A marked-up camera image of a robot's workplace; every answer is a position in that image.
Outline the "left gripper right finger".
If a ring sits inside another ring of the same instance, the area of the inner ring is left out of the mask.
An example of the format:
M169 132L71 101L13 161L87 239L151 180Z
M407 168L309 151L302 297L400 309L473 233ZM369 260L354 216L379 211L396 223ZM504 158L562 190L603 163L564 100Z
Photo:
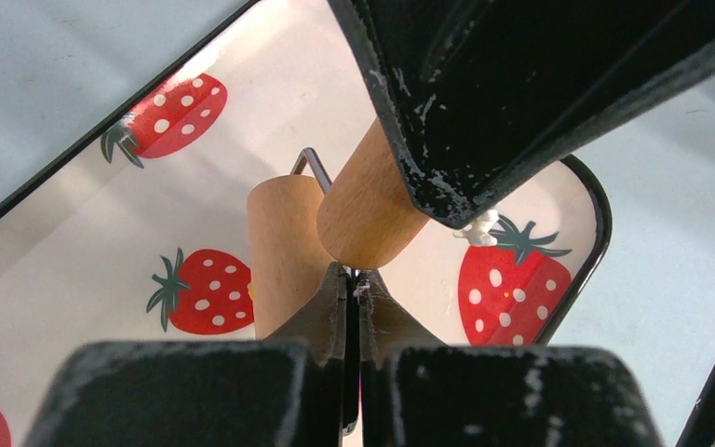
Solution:
M586 346L444 345L357 277L367 446L658 446L638 383Z

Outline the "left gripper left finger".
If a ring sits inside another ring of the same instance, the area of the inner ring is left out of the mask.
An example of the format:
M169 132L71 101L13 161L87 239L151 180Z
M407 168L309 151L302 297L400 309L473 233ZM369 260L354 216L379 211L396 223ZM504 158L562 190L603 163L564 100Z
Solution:
M260 341L82 345L54 377L28 446L338 446L348 276Z

